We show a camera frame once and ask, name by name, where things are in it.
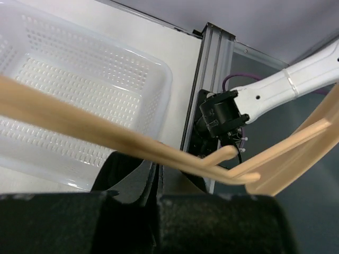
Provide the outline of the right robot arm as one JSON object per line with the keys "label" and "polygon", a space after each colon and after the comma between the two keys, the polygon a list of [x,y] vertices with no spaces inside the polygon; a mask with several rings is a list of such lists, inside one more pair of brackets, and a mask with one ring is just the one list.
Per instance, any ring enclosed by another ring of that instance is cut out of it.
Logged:
{"label": "right robot arm", "polygon": [[291,100],[338,81],[338,42],[281,71],[246,86],[208,97],[200,111],[214,137],[256,121]]}

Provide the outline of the white perforated plastic basket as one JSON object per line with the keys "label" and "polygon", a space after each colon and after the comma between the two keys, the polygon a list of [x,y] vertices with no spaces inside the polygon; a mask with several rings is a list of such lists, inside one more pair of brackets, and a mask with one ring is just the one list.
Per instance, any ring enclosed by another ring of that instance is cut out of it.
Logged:
{"label": "white perforated plastic basket", "polygon": [[[157,139],[172,72],[144,52],[1,1],[1,74]],[[1,166],[90,190],[111,149],[1,117]]]}

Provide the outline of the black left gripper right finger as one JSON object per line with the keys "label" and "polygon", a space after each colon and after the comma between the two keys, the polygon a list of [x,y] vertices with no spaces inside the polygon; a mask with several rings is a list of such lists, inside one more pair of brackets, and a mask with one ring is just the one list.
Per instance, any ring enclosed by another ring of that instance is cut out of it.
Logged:
{"label": "black left gripper right finger", "polygon": [[273,197],[202,192],[179,170],[158,167],[159,253],[299,253]]}

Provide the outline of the beige plastic hanger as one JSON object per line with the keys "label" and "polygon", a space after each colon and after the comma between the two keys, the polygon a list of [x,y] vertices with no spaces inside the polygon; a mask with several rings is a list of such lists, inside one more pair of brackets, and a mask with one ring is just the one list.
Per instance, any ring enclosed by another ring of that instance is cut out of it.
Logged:
{"label": "beige plastic hanger", "polygon": [[18,81],[1,77],[1,114],[136,158],[150,160],[227,185],[243,185],[250,194],[276,196],[338,144],[338,86],[290,136],[225,170],[220,163],[239,153],[223,146],[201,158],[105,120]]}

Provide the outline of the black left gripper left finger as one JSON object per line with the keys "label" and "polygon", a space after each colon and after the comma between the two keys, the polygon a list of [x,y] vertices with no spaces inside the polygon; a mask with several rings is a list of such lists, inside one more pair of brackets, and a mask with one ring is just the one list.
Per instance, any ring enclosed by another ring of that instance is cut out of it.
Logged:
{"label": "black left gripper left finger", "polygon": [[156,175],[144,161],[110,190],[1,195],[1,253],[154,253]]}

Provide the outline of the black skirt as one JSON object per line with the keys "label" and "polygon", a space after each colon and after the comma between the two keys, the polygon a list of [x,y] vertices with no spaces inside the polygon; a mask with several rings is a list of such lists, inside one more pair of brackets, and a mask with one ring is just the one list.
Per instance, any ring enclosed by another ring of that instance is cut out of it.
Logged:
{"label": "black skirt", "polygon": [[[132,183],[129,187],[144,182],[137,169],[145,165],[144,160],[131,157],[117,151],[111,153],[101,167],[91,191],[106,191],[128,178]],[[207,192],[203,178],[190,175],[179,170],[164,169],[159,171],[159,178],[163,181],[164,191],[167,193],[198,193]]]}

